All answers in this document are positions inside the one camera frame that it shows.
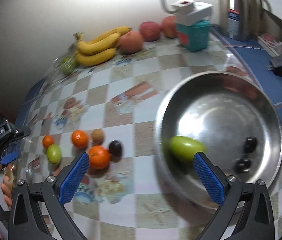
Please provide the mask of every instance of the orange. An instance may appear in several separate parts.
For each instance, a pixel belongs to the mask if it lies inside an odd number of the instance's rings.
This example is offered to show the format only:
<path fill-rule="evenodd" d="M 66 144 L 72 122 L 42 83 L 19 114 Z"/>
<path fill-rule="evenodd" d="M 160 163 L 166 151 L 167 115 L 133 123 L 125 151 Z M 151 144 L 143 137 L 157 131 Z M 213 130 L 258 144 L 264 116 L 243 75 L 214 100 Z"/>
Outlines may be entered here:
<path fill-rule="evenodd" d="M 110 163 L 110 153 L 100 145 L 93 146 L 89 150 L 90 167 L 93 169 L 104 169 Z"/>
<path fill-rule="evenodd" d="M 88 146 L 88 135 L 82 130 L 76 130 L 71 135 L 72 143 L 77 148 L 85 148 Z"/>
<path fill-rule="evenodd" d="M 54 139 L 51 135 L 45 135 L 42 140 L 42 145 L 45 148 L 49 148 L 50 145 L 54 144 Z"/>

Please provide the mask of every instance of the checkered tablecloth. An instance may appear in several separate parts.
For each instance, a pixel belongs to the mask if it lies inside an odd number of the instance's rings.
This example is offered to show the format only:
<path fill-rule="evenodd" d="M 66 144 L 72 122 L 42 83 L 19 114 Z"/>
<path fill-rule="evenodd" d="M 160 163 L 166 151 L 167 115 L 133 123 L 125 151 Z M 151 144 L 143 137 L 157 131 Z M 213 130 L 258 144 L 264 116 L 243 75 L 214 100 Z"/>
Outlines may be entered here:
<path fill-rule="evenodd" d="M 43 85 L 29 112 L 32 134 L 22 145 L 22 167 L 41 157 L 42 169 L 34 174 L 33 182 L 43 181 L 51 171 L 41 143 L 44 135 L 52 135 L 60 145 L 63 167 L 78 152 L 71 143 L 71 133 L 80 129 L 90 134 L 93 129 L 102 128 L 103 145 L 107 147 L 112 140 L 120 140 L 124 145 L 123 158 L 111 163 L 102 176 L 87 175 L 72 202 L 65 205 L 87 239 L 196 239 L 212 214 L 180 200 L 156 170 L 153 124 L 169 89 L 194 73 L 226 71 L 229 55 L 232 53 L 211 34 L 209 47 L 195 53 L 179 46 L 177 39 L 160 39 L 145 43 L 144 50 L 133 56 L 118 54 L 100 66 L 78 71 L 50 86 Z M 231 65 L 235 64 L 249 79 L 244 66 L 234 59 Z M 118 110 L 112 98 L 142 82 L 151 86 L 154 95 Z M 72 122 L 64 125 L 63 107 L 69 98 L 75 98 L 84 112 L 79 117 L 73 115 Z M 24 170 L 20 172 L 25 178 Z M 282 169 L 270 195 L 278 239 L 282 234 Z M 42 212 L 52 236 L 61 239 L 44 205 Z M 233 228 L 231 225 L 227 229 L 224 238 Z"/>

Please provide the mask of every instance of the metal thermos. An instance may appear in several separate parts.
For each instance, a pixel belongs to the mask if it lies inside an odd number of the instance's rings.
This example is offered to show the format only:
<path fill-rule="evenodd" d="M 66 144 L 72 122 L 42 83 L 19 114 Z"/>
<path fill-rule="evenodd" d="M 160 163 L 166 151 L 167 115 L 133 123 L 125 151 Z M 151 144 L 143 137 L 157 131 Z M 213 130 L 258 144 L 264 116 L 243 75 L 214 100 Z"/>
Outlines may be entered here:
<path fill-rule="evenodd" d="M 262 1 L 259 0 L 260 15 L 262 13 Z M 251 8 L 249 0 L 220 0 L 220 27 L 225 36 L 246 41 L 251 35 L 250 17 L 257 12 L 257 8 Z"/>

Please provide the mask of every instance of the green fruit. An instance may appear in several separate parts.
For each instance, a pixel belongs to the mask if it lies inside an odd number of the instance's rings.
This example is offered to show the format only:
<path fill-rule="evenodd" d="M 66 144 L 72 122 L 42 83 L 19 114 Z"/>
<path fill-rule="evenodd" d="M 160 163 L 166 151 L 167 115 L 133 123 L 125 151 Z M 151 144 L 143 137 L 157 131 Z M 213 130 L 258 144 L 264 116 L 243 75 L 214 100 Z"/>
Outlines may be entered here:
<path fill-rule="evenodd" d="M 64 59 L 62 59 L 62 63 L 67 62 L 70 59 L 70 57 L 65 57 Z"/>
<path fill-rule="evenodd" d="M 174 136 L 170 139 L 170 150 L 181 162 L 191 163 L 197 152 L 205 152 L 205 147 L 189 137 Z"/>
<path fill-rule="evenodd" d="M 75 65 L 71 62 L 61 64 L 61 71 L 66 76 L 70 75 L 74 68 L 75 68 Z"/>
<path fill-rule="evenodd" d="M 58 165 L 62 159 L 60 147 L 57 144 L 50 145 L 46 150 L 46 156 L 49 163 Z"/>

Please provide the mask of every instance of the bowl rim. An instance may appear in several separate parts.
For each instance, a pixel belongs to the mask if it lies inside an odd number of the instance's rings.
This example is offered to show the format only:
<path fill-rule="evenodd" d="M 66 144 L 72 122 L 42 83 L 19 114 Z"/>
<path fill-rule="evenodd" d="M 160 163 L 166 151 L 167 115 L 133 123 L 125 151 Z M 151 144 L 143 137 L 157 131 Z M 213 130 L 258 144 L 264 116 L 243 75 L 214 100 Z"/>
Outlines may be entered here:
<path fill-rule="evenodd" d="M 168 91 L 168 93 L 165 95 L 165 97 L 163 98 L 163 100 L 161 101 L 161 103 L 158 107 L 156 117 L 155 117 L 155 121 L 154 121 L 154 131 L 153 131 L 154 153 L 155 153 L 155 156 L 157 158 L 159 168 L 161 169 L 161 173 L 164 173 L 164 175 L 168 178 L 170 185 L 172 185 L 174 187 L 174 189 L 179 194 L 181 194 L 183 197 L 187 198 L 191 202 L 193 202 L 193 203 L 195 203 L 195 204 L 197 204 L 201 207 L 208 208 L 208 209 L 211 209 L 211 210 L 216 210 L 217 208 L 213 208 L 211 206 L 207 206 L 207 205 L 204 205 L 204 204 L 196 201 L 194 198 L 189 196 L 188 193 L 186 193 L 180 187 L 180 185 L 175 181 L 174 176 L 170 172 L 170 170 L 169 170 L 169 168 L 168 168 L 168 166 L 165 162 L 165 159 L 163 157 L 163 149 L 162 149 L 162 141 L 161 141 L 162 120 L 163 120 L 165 111 L 168 107 L 168 104 L 170 103 L 171 98 L 174 96 L 174 94 L 184 84 L 186 84 L 190 80 L 195 79 L 195 78 L 200 77 L 200 76 L 211 75 L 211 74 L 221 74 L 221 75 L 233 76 L 233 77 L 236 77 L 236 78 L 240 78 L 243 81 L 248 82 L 249 84 L 253 85 L 256 89 L 258 89 L 262 93 L 262 95 L 265 97 L 265 99 L 268 101 L 271 108 L 273 109 L 273 112 L 275 113 L 277 123 L 278 123 L 278 126 L 279 126 L 279 132 L 280 132 L 280 141 L 281 141 L 280 142 L 280 156 L 279 156 L 278 165 L 276 167 L 274 175 L 272 176 L 270 183 L 268 183 L 267 188 L 269 188 L 272 185 L 276 175 L 278 174 L 278 171 L 279 171 L 279 168 L 280 168 L 280 165 L 281 165 L 281 161 L 282 161 L 282 126 L 281 126 L 281 121 L 278 117 L 278 113 L 273 106 L 273 103 L 271 102 L 268 95 L 263 91 L 262 87 L 259 88 L 256 84 L 252 83 L 250 80 L 247 80 L 246 78 L 239 76 L 237 74 L 233 74 L 233 73 L 229 73 L 229 72 L 225 72 L 225 71 L 204 71 L 204 72 L 200 72 L 200 73 L 197 73 L 197 74 L 193 74 L 189 77 L 186 77 L 185 79 L 183 79 L 179 83 L 177 83 L 171 90 Z M 242 203 L 242 205 L 238 205 L 237 209 L 241 208 L 242 206 L 243 206 L 243 203 Z"/>

